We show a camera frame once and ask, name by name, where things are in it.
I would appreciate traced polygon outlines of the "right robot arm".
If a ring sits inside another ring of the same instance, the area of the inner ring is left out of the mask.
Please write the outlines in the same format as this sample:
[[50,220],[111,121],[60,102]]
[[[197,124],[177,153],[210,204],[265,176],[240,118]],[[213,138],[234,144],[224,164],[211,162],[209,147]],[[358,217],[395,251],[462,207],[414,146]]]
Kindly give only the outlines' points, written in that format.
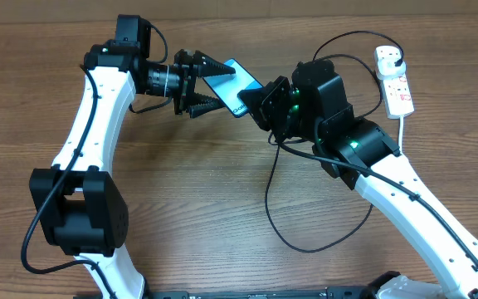
[[238,96],[281,149],[319,161],[383,213],[429,266],[444,297],[478,298],[478,240],[422,182],[398,144],[354,115],[332,61],[300,63],[290,78]]

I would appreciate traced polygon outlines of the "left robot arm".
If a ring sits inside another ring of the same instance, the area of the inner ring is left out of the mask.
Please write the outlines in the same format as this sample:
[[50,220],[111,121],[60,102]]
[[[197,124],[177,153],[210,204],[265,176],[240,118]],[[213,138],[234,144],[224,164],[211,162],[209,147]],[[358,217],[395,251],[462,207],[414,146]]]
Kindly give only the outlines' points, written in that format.
[[149,57],[156,27],[121,15],[115,36],[84,57],[85,84],[70,134],[51,167],[34,169],[29,189],[36,208],[33,228],[84,266],[103,298],[147,298],[149,285],[128,254],[129,211],[112,178],[120,128],[137,95],[162,96],[176,114],[192,118],[222,108],[198,94],[197,79],[234,69],[201,51],[181,50],[172,64]]

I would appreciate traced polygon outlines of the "Samsung Galaxy smartphone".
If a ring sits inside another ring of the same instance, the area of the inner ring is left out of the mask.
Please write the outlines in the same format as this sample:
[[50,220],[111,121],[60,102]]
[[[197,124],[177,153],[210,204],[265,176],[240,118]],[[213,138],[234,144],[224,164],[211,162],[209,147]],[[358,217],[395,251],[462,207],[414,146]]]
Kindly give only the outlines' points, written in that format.
[[225,61],[224,64],[232,67],[236,73],[209,76],[204,78],[204,81],[232,115],[236,118],[241,118],[248,113],[248,108],[238,97],[238,94],[243,90],[262,88],[262,84],[237,60],[231,58]]

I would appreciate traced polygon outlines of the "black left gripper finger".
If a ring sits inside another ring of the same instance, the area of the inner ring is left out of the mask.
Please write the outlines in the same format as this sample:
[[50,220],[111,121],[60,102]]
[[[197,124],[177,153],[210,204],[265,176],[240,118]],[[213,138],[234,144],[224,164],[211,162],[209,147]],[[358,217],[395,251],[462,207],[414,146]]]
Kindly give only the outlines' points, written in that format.
[[202,52],[197,53],[198,77],[232,75],[236,70],[219,61],[215,61],[211,57]]
[[223,102],[218,98],[194,93],[189,98],[187,112],[194,119],[213,110],[221,109],[224,106]]

